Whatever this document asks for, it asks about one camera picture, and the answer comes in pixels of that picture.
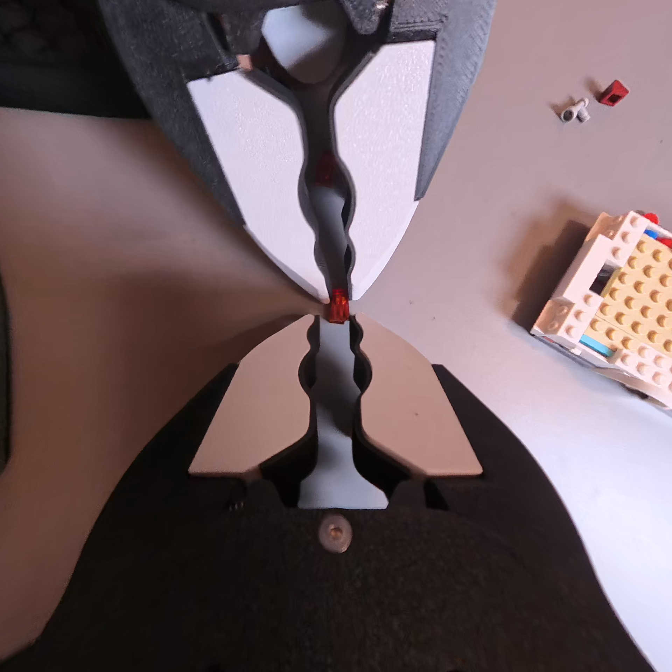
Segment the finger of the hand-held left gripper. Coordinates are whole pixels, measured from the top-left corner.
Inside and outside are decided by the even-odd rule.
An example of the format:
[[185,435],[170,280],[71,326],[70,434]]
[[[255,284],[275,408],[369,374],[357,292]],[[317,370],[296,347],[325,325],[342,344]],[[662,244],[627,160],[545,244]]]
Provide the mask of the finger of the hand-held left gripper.
[[335,154],[350,189],[350,295],[359,300],[398,248],[417,208],[417,176],[435,42],[365,54],[331,103]]
[[257,70],[193,80],[188,90],[247,233],[292,281],[328,303],[305,180],[307,131],[295,96]]

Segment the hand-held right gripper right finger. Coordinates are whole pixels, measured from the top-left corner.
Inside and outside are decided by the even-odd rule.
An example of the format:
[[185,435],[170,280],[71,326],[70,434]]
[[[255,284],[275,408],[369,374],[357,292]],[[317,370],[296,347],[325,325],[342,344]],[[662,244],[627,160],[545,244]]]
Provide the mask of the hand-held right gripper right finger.
[[356,315],[355,322],[371,369],[360,401],[365,440],[414,476],[482,475],[431,362],[368,315]]

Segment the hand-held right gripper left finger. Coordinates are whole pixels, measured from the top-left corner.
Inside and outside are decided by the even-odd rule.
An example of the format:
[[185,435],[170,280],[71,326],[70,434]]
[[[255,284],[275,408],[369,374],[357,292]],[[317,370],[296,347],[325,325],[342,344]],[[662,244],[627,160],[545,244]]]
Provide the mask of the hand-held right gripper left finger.
[[310,353],[305,315],[240,361],[189,465],[191,476],[249,477],[308,432],[310,397],[300,366]]

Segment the red tan brick toy truck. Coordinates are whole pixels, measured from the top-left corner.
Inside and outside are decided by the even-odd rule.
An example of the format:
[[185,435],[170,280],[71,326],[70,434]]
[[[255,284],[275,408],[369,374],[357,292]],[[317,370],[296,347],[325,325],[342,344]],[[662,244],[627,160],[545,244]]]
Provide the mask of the red tan brick toy truck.
[[602,212],[530,334],[671,413],[671,232]]

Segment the grey desk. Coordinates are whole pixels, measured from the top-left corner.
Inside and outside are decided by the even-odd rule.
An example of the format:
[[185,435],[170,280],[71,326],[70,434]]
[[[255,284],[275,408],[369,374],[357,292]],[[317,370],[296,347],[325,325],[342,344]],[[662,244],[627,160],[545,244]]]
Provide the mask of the grey desk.
[[[599,94],[621,80],[615,107]],[[589,99],[591,118],[560,122]],[[598,214],[671,222],[671,2],[499,1],[427,195],[357,309],[525,443],[617,613],[671,670],[671,420],[530,337]],[[12,455],[1,657],[45,626],[138,452],[225,365],[317,305],[147,120],[1,110]]]

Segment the grey small connector brick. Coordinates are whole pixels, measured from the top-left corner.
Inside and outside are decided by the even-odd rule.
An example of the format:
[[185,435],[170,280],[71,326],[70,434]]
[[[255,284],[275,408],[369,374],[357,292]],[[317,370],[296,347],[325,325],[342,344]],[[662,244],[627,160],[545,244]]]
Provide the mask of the grey small connector brick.
[[588,111],[589,99],[583,97],[577,100],[570,101],[563,106],[558,112],[557,116],[563,124],[578,121],[579,123],[587,122],[591,116]]

